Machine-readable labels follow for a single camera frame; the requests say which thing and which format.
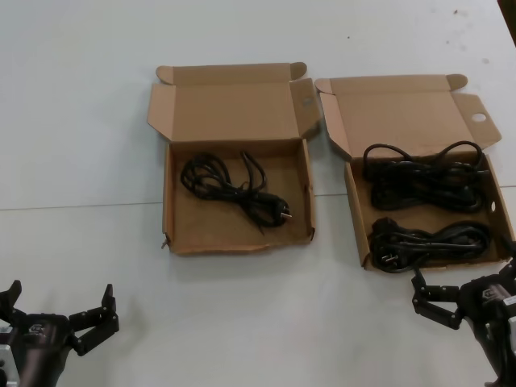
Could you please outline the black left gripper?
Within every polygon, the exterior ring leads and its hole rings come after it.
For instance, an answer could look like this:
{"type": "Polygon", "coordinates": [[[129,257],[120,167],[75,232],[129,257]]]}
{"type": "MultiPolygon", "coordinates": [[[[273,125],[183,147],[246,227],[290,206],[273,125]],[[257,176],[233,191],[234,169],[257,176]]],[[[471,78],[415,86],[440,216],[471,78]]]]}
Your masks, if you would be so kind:
{"type": "Polygon", "coordinates": [[[14,312],[22,293],[20,280],[0,293],[1,320],[10,323],[10,349],[21,356],[31,349],[44,353],[68,353],[72,349],[84,356],[119,331],[119,317],[113,285],[108,284],[101,305],[72,314],[25,314],[14,312]]]}

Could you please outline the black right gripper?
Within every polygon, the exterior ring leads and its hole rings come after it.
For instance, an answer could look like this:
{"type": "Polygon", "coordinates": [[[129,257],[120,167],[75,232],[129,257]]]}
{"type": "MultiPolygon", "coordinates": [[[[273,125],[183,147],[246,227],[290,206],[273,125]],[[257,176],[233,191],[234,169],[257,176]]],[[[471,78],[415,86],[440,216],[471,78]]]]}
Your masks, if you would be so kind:
{"type": "Polygon", "coordinates": [[[475,335],[515,334],[515,258],[498,274],[458,286],[428,285],[418,268],[411,279],[412,305],[416,314],[451,329],[459,329],[463,317],[475,335]],[[451,303],[455,311],[437,306],[451,303]]]}

